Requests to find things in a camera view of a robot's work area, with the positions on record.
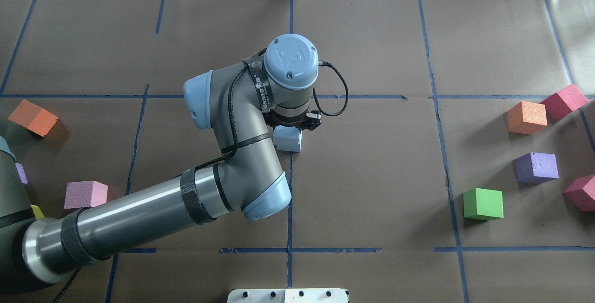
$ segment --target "foam block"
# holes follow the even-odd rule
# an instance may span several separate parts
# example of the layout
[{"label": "foam block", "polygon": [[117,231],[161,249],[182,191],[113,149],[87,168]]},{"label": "foam block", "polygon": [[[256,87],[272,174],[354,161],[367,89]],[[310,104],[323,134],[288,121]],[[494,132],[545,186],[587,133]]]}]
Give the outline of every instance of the foam block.
[{"label": "foam block", "polygon": [[45,218],[43,212],[41,212],[41,209],[38,206],[32,204],[31,208],[33,209],[33,214],[35,215],[36,220]]},{"label": "foam block", "polygon": [[296,127],[276,126],[272,143],[279,151],[299,152],[302,150],[302,132]]},{"label": "foam block", "polygon": [[533,134],[548,126],[546,106],[521,101],[508,110],[508,131]]},{"label": "foam block", "polygon": [[504,218],[502,191],[474,188],[463,193],[465,218],[495,220]]},{"label": "foam block", "polygon": [[595,211],[595,175],[574,180],[563,195],[582,212]]},{"label": "foam block", "polygon": [[25,175],[25,170],[23,168],[23,165],[21,165],[19,163],[15,163],[15,166],[17,166],[17,172],[19,172],[19,177],[21,178],[21,182],[23,183],[23,186],[28,185],[29,181],[27,180],[27,176]]},{"label": "foam block", "polygon": [[541,184],[557,178],[556,155],[530,152],[515,159],[518,182]]},{"label": "foam block", "polygon": [[8,120],[45,137],[58,121],[58,117],[28,100],[22,100],[13,113],[8,116]]},{"label": "foam block", "polygon": [[545,99],[542,104],[546,106],[546,110],[554,119],[559,120],[588,102],[589,100],[580,89],[572,84],[557,91],[554,95]]},{"label": "foam block", "polygon": [[98,206],[106,203],[108,186],[96,181],[68,182],[64,209]]}]

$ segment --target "blue joint cap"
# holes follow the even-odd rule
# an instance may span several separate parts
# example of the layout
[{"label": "blue joint cap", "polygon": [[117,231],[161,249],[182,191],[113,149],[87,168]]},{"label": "blue joint cap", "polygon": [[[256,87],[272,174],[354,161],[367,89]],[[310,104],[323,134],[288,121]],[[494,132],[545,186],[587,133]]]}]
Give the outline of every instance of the blue joint cap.
[{"label": "blue joint cap", "polygon": [[211,76],[213,70],[193,77],[184,83],[184,100],[190,111],[190,116],[199,129],[211,128],[211,109],[209,97],[211,94]]},{"label": "blue joint cap", "polygon": [[285,172],[273,182],[264,193],[248,204],[242,213],[249,220],[266,218],[285,209],[291,201],[291,192],[285,179]]},{"label": "blue joint cap", "polygon": [[10,155],[11,157],[13,157],[13,160],[15,161],[15,163],[17,162],[17,158],[14,156],[14,154],[10,151],[10,149],[8,148],[8,143],[6,142],[6,140],[4,140],[4,138],[0,137],[0,151],[7,153],[8,155]]},{"label": "blue joint cap", "polygon": [[264,67],[276,83],[296,91],[314,84],[318,77],[318,51],[299,34],[281,34],[266,48]]}]

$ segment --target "wire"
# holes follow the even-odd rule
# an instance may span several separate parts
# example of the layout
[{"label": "wire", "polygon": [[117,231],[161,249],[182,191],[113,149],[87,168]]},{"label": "wire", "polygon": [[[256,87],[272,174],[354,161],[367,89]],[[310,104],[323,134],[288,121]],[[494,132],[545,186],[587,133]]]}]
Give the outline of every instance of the wire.
[{"label": "wire", "polygon": [[[257,54],[259,57],[261,57],[265,52],[266,52],[266,48],[262,49]],[[198,165],[196,167],[196,170],[200,170],[201,168],[205,168],[210,165],[216,164],[219,161],[231,159],[234,155],[236,155],[236,152],[238,152],[238,131],[236,130],[236,120],[233,115],[233,91],[236,87],[236,84],[238,83],[238,81],[240,81],[240,78],[242,78],[242,76],[244,75],[244,73],[246,73],[247,70],[248,70],[248,66],[244,65],[242,70],[236,75],[236,77],[231,82],[231,85],[229,86],[229,90],[227,91],[227,110],[229,110],[229,125],[231,128],[231,137],[233,139],[233,148],[231,149],[230,152],[225,153],[224,155],[222,155],[221,157],[219,157],[217,159],[213,159],[213,160],[207,161],[204,164]]]},{"label": "wire", "polygon": [[66,284],[64,284],[64,288],[62,288],[62,291],[60,291],[60,293],[58,293],[58,296],[56,296],[56,298],[53,299],[52,303],[58,303],[58,301],[62,298],[62,296],[64,296],[64,294],[66,294],[66,290],[68,290],[70,285],[74,282],[74,279],[79,274],[79,271],[80,271],[80,267],[74,270],[74,273],[70,276],[70,278],[68,279],[68,282],[66,282]]},{"label": "wire", "polygon": [[343,83],[343,86],[345,87],[345,104],[343,104],[343,107],[341,108],[341,110],[339,110],[338,112],[336,112],[334,114],[329,114],[329,113],[323,111],[323,109],[320,107],[320,103],[318,101],[318,96],[316,95],[316,87],[312,88],[312,95],[314,96],[314,102],[316,102],[316,106],[318,107],[318,110],[320,111],[320,113],[322,115],[331,116],[331,117],[339,116],[340,114],[343,114],[343,112],[347,108],[347,102],[349,101],[349,89],[347,88],[347,83],[345,82],[345,79],[343,78],[341,73],[338,71],[338,69],[336,69],[335,66],[333,66],[330,62],[321,61],[320,65],[333,68],[333,71],[335,71],[335,73],[337,73],[338,78],[341,79],[341,82]]}]

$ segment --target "pink foam block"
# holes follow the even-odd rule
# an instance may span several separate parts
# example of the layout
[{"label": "pink foam block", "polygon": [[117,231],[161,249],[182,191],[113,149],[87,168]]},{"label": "pink foam block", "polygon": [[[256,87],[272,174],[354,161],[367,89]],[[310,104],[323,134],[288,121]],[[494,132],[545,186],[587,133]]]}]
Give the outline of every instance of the pink foam block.
[{"label": "pink foam block", "polygon": [[68,182],[64,209],[98,206],[106,203],[108,186],[96,181]]},{"label": "pink foam block", "polygon": [[19,177],[21,178],[21,183],[23,183],[23,186],[28,185],[29,181],[27,180],[27,176],[25,175],[25,170],[23,168],[23,165],[21,165],[19,163],[15,163],[15,165],[17,166],[17,172],[19,172]]},{"label": "pink foam block", "polygon": [[595,211],[595,175],[574,180],[563,194],[582,212]]},{"label": "pink foam block", "polygon": [[546,106],[546,111],[554,119],[559,120],[588,102],[589,100],[580,89],[572,84],[557,91],[554,95],[545,99],[542,104]]}]

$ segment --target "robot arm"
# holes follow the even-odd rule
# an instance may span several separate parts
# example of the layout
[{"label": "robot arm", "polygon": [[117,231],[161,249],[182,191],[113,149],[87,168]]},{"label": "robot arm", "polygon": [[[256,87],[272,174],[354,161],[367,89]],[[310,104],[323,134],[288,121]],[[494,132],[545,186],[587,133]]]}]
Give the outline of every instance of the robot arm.
[{"label": "robot arm", "polygon": [[61,220],[34,221],[13,157],[0,152],[0,174],[6,172],[0,176],[0,292],[56,284],[78,267],[232,211],[257,220],[285,208],[291,194],[265,118],[319,124],[308,114],[319,61],[314,45],[297,34],[279,36],[266,51],[184,85],[192,119],[214,130],[223,156],[172,180]]}]

